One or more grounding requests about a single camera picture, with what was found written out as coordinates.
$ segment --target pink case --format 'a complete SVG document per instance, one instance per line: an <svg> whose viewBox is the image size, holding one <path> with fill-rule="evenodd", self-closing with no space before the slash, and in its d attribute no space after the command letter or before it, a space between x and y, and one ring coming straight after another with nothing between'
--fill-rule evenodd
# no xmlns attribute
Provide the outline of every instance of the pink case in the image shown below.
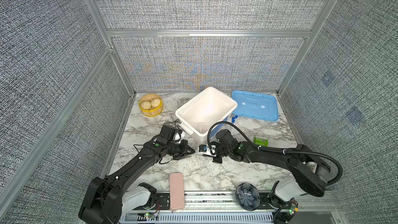
<svg viewBox="0 0 398 224"><path fill-rule="evenodd" d="M184 181L182 173L170 174L170 210L176 211L185 207Z"/></svg>

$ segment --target textured wall panel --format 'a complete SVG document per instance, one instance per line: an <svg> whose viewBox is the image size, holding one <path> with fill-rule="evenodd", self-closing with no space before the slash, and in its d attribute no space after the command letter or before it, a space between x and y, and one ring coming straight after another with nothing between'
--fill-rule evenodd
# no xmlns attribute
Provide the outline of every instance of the textured wall panel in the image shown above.
<svg viewBox="0 0 398 224"><path fill-rule="evenodd" d="M277 90L302 38L117 37L138 91Z"/></svg>
<svg viewBox="0 0 398 224"><path fill-rule="evenodd" d="M332 188L351 224L397 221L397 9L339 0L282 96L304 143L343 165Z"/></svg>
<svg viewBox="0 0 398 224"><path fill-rule="evenodd" d="M311 29L325 0L97 0L109 28Z"/></svg>
<svg viewBox="0 0 398 224"><path fill-rule="evenodd" d="M84 0L0 0L0 189L105 44Z"/></svg>
<svg viewBox="0 0 398 224"><path fill-rule="evenodd" d="M103 170L129 97L108 58L1 223L75 223L88 184Z"/></svg>

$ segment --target white marble surface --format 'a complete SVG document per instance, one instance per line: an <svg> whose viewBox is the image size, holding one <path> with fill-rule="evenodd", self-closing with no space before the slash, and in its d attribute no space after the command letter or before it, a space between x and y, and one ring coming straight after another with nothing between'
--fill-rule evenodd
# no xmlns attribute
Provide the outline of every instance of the white marble surface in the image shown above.
<svg viewBox="0 0 398 224"><path fill-rule="evenodd" d="M164 102L163 112L155 117L146 117L141 114L138 107L138 101L144 94L137 94L110 173L117 171L137 154L133 144L143 144L159 134L162 125L176 120L175 111L196 94L161 93L159 95ZM238 117L235 124L250 139L254 136L268 139L269 147L296 147L295 138L279 103L278 112L279 120L276 122ZM232 135L239 142L244 141L236 130L232 131ZM189 138L188 143L198 151L195 140ZM168 191L168 178L173 172L181 172L184 175L186 191L235 190L242 182L249 182L258 190L270 190L275 181L291 175L289 171L279 167L261 163L236 162L228 157L223 158L222 164L216 164L211 158L202 157L196 153L189 158L171 161L164 165L157 163L146 170L131 188L146 182L158 191Z"/></svg>

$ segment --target bin handle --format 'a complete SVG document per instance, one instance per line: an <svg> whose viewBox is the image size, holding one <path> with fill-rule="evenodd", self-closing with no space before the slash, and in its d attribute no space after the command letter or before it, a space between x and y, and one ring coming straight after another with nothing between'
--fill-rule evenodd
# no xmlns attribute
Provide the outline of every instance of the bin handle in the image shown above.
<svg viewBox="0 0 398 224"><path fill-rule="evenodd" d="M184 122L179 123L179 125L184 129L186 133L192 135L193 131Z"/></svg>

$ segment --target square patch on wall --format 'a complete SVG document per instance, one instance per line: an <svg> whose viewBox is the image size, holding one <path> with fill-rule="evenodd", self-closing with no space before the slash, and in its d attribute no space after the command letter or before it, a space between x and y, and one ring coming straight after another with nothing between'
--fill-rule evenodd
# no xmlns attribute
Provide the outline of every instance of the square patch on wall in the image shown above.
<svg viewBox="0 0 398 224"><path fill-rule="evenodd" d="M326 87L329 87L334 80L334 76L330 71L326 71L324 76L321 78L321 81L325 84Z"/></svg>
<svg viewBox="0 0 398 224"><path fill-rule="evenodd" d="M351 107L350 110L346 112L346 117L353 126L356 126L365 120L362 112L356 106Z"/></svg>

